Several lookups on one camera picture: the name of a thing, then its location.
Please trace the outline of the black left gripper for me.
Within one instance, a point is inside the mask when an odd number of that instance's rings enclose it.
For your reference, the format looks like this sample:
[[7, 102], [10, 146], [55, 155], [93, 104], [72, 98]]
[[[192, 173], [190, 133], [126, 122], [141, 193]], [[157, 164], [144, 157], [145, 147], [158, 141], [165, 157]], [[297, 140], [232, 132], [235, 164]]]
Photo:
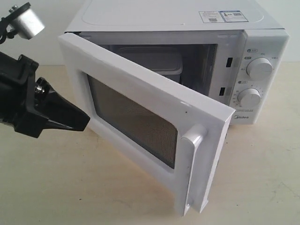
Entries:
[[36, 84], [38, 66], [25, 55], [0, 54], [0, 123], [34, 138], [43, 129], [84, 131], [90, 117], [50, 84]]

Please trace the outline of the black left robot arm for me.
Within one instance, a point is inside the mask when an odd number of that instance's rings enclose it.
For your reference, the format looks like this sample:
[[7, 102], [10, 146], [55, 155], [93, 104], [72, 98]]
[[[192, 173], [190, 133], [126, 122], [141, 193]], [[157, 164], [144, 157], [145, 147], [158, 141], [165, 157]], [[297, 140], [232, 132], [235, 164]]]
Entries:
[[45, 129], [84, 131], [90, 117], [46, 79], [37, 79], [38, 66], [24, 55], [0, 54], [0, 122], [34, 138]]

